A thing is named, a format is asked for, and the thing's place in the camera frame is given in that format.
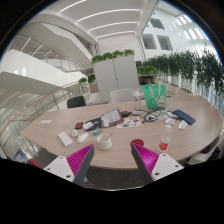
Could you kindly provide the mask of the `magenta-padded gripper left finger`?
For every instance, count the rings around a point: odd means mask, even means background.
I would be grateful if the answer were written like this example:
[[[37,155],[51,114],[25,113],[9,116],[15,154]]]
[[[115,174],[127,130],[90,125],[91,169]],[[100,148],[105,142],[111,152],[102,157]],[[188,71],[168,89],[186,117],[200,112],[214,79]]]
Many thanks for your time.
[[[83,186],[93,156],[94,145],[90,144],[67,157],[58,156],[44,170]]]

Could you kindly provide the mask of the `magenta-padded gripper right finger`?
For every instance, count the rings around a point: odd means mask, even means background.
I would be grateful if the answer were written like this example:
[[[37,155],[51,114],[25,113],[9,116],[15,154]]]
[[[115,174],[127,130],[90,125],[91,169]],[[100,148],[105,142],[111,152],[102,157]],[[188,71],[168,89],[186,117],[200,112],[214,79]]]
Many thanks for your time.
[[[131,153],[145,185],[183,169],[167,153],[157,154],[138,144],[132,144]]]

